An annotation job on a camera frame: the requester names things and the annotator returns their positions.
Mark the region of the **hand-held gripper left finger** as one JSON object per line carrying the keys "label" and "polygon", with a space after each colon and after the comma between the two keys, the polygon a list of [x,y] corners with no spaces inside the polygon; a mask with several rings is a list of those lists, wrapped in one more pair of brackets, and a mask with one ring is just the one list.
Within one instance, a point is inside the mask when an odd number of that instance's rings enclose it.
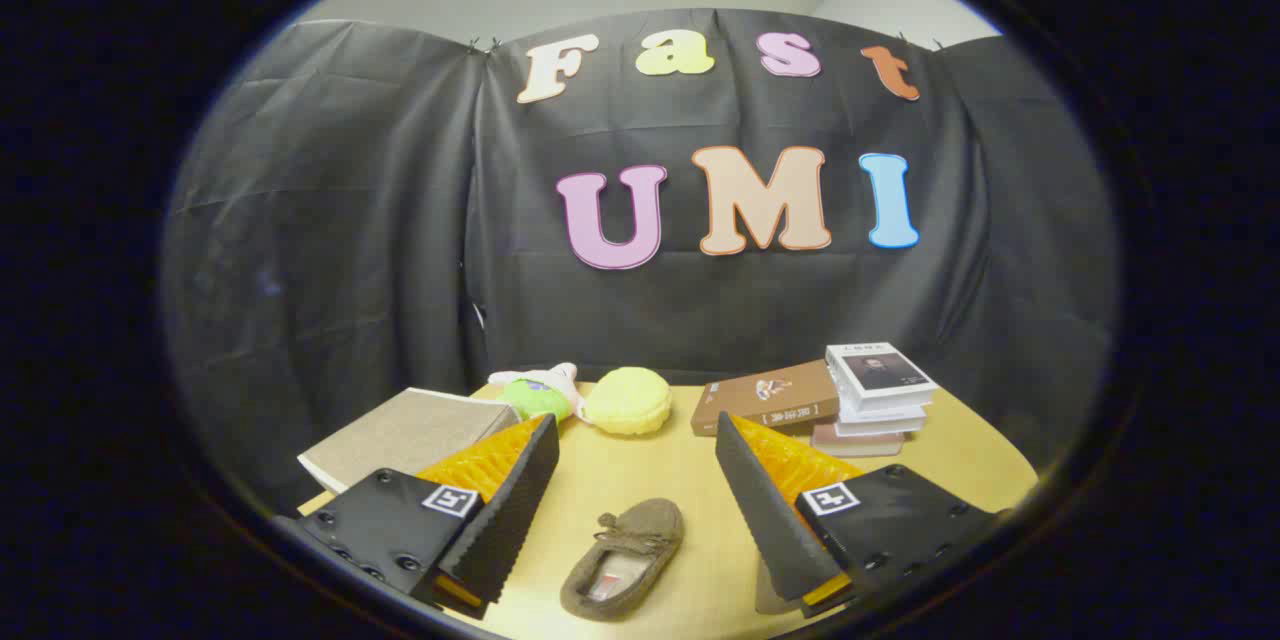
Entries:
{"label": "hand-held gripper left finger", "polygon": [[297,521],[297,538],[392,591],[480,620],[500,599],[559,460],[554,415],[417,474],[389,467]]}

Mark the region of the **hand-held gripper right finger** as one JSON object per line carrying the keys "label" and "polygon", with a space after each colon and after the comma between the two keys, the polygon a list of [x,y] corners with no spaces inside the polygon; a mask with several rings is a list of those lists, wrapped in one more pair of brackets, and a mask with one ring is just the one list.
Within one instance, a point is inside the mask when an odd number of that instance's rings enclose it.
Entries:
{"label": "hand-held gripper right finger", "polygon": [[727,412],[716,458],[774,594],[806,617],[922,584],[998,521],[904,465],[858,470]]}

